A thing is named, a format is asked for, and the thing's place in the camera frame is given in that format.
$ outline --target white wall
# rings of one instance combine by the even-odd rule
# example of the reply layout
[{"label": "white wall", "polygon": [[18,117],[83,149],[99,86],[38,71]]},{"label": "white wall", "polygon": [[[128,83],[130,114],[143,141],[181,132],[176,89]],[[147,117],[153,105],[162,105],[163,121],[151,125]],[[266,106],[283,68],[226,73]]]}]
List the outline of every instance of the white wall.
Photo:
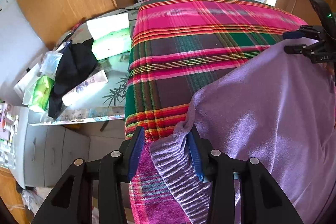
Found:
[{"label": "white wall", "polygon": [[13,87],[28,65],[47,48],[23,16],[16,0],[0,0],[0,98],[14,105],[21,100]]}]

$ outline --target purple sweater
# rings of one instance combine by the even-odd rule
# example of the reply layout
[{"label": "purple sweater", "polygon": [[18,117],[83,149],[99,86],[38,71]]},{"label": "purple sweater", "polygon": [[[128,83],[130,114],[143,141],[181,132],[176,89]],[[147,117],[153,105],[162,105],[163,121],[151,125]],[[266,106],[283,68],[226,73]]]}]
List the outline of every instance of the purple sweater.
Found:
[{"label": "purple sweater", "polygon": [[305,224],[321,217],[335,196],[335,85],[321,64],[283,51],[284,45],[312,42],[280,42],[202,88],[186,121],[151,144],[156,169],[193,224],[205,223],[211,193],[210,183],[199,182],[185,145],[193,124],[230,157],[257,157]]}]

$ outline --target drawer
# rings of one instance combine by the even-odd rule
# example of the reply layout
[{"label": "drawer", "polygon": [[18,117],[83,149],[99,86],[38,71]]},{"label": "drawer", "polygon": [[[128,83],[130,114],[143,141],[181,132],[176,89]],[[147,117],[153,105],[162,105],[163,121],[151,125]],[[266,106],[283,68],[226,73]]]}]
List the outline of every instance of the drawer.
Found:
[{"label": "drawer", "polygon": [[48,127],[44,153],[44,184],[46,187],[55,186],[61,178],[64,135],[64,127]]},{"label": "drawer", "polygon": [[44,150],[48,126],[27,125],[24,174],[26,186],[44,187]]},{"label": "drawer", "polygon": [[62,156],[62,174],[68,169],[75,159],[82,158],[85,161],[89,156],[90,138],[65,130],[63,156]]}]

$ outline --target green tissue package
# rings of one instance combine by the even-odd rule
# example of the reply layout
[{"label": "green tissue package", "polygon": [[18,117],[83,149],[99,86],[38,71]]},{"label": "green tissue package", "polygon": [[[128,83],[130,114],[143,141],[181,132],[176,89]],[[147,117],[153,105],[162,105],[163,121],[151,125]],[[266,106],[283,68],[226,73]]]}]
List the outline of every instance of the green tissue package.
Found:
[{"label": "green tissue package", "polygon": [[33,100],[29,108],[34,112],[44,112],[48,108],[49,96],[54,81],[46,75],[43,75],[36,83]]},{"label": "green tissue package", "polygon": [[129,28],[110,32],[109,34],[95,40],[92,45],[92,52],[97,60],[102,60],[131,50],[132,39]]}]

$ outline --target checkered cloth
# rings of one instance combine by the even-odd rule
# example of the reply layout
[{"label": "checkered cloth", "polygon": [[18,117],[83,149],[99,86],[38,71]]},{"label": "checkered cloth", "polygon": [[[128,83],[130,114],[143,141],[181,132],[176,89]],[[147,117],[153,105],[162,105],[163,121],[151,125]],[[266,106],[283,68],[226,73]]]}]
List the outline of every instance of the checkered cloth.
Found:
[{"label": "checkered cloth", "polygon": [[130,184],[136,223],[189,223],[149,153],[184,121],[193,94],[306,23],[249,0],[149,0],[139,9],[126,93],[126,138],[146,129]]}]

